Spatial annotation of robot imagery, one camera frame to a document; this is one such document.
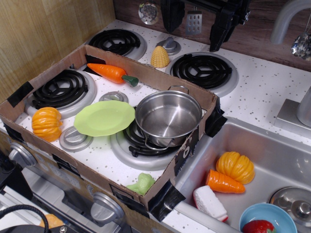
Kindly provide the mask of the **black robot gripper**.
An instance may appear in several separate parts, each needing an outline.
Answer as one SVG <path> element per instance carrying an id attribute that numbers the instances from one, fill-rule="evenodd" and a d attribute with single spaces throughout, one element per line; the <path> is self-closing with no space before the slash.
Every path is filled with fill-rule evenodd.
<path id="1" fill-rule="evenodd" d="M 185 3 L 217 13 L 210 31 L 210 52 L 218 51 L 229 40 L 237 23 L 244 24 L 250 14 L 249 0 L 161 0 L 163 25 L 168 33 L 172 33 L 182 24 Z M 226 10 L 225 7 L 229 6 L 236 7 L 236 10 Z"/>

